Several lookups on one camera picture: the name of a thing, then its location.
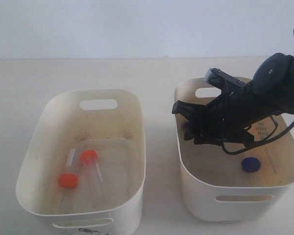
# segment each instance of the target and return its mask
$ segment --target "red cap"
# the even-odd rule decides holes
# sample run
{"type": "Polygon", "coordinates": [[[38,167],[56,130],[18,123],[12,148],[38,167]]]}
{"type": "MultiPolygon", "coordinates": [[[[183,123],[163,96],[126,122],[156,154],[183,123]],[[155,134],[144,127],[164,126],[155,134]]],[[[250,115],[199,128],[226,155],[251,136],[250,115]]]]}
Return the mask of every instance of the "red cap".
{"type": "Polygon", "coordinates": [[[82,163],[87,163],[89,161],[96,161],[98,156],[94,150],[86,150],[80,155],[79,158],[82,163]]]}
{"type": "Polygon", "coordinates": [[[72,173],[63,173],[60,175],[58,182],[63,188],[75,188],[78,184],[78,177],[72,173]]]}

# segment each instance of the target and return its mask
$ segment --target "white table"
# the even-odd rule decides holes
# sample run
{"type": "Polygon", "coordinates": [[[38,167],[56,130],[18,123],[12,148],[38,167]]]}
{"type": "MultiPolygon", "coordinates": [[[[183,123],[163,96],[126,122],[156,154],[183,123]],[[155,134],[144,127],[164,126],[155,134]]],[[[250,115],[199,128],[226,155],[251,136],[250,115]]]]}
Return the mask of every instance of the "white table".
{"type": "Polygon", "coordinates": [[[173,92],[209,67],[252,77],[264,58],[0,61],[0,235],[49,235],[17,202],[15,184],[46,105],[56,95],[91,88],[124,88],[142,103],[147,177],[141,224],[134,235],[294,235],[294,185],[264,217],[227,224],[200,221],[184,207],[173,92]]]}

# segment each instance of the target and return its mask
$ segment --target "white wall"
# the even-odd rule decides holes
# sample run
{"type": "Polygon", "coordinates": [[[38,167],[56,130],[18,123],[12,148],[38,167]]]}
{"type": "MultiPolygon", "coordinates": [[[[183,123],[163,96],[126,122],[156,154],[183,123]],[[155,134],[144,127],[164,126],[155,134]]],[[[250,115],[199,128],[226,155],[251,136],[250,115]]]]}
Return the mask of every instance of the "white wall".
{"type": "Polygon", "coordinates": [[[0,0],[0,58],[294,55],[294,0],[0,0]]]}

